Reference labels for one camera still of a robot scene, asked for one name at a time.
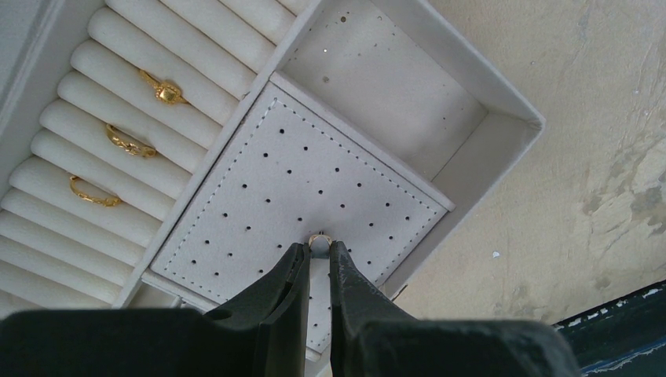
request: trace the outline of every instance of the ring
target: ring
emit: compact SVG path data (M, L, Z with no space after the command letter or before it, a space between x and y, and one ring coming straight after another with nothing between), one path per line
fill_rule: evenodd
M153 147L142 147L140 145L130 143L129 141L124 141L120 138L120 136L118 136L116 131L117 129L114 126L106 123L106 137L108 137L109 141L113 143L113 145L124 149L125 152L130 153L132 156L148 158L154 157L157 154L157 151Z
M333 240L331 239L331 237L325 234L315 234L310 237L310 241L308 241L308 246L312 247L314 240L316 240L319 237L323 237L326 240L326 242L328 242L328 246L331 246L333 244Z
M117 206L117 205L119 205L120 203L123 202L117 196L112 196L110 198L105 198L105 199L90 196L90 195L80 191L78 188L76 188L76 182L77 181L81 181L81 178L79 178L75 175L72 175L69 178L69 188L71 189L71 191L74 194L76 194L79 198L85 200L86 202L99 204L99 205L104 206L104 207L115 207L115 206Z
M139 75L155 90L155 98L164 102L165 104L187 104L187 100L183 98L180 88L174 84L166 81L159 82L150 76L143 69L139 70Z

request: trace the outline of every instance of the table surface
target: table surface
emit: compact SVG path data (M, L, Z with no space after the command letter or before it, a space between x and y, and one ring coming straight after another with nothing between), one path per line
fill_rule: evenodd
M431 2L547 129L396 303L553 324L666 278L666 2Z

